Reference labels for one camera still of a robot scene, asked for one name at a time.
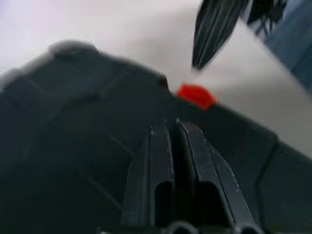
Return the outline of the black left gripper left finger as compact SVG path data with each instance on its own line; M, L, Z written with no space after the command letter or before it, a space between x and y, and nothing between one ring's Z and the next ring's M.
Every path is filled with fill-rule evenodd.
M169 130L151 127L128 170L121 225L166 227L172 219L175 173Z

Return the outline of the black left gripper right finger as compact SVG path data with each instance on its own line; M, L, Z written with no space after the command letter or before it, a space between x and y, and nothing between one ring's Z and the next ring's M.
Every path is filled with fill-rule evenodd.
M255 231L256 223L230 166L199 127L179 124L179 140L182 174L191 198L189 222L200 229Z

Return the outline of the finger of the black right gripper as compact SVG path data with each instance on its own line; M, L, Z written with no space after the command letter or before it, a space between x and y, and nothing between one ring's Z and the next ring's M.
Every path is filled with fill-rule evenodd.
M271 33L282 20L288 0L250 0L247 25L255 33Z
M192 67L203 69L232 34L240 0L203 0L195 20Z

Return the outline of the black plastic toolbox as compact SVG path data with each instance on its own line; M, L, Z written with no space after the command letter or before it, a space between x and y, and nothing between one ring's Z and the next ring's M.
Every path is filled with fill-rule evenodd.
M312 234L312 159L166 78L91 45L61 43L5 75L0 90L0 234ZM230 166L255 231L188 220L179 124L199 127ZM175 186L166 227L121 225L128 170L151 127L170 134Z

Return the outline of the red plastic object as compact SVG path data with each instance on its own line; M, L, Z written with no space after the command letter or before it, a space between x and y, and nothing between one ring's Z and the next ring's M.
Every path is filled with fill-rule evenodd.
M215 104L214 96L206 88L199 85L184 83L179 87L176 95L201 110L207 110Z

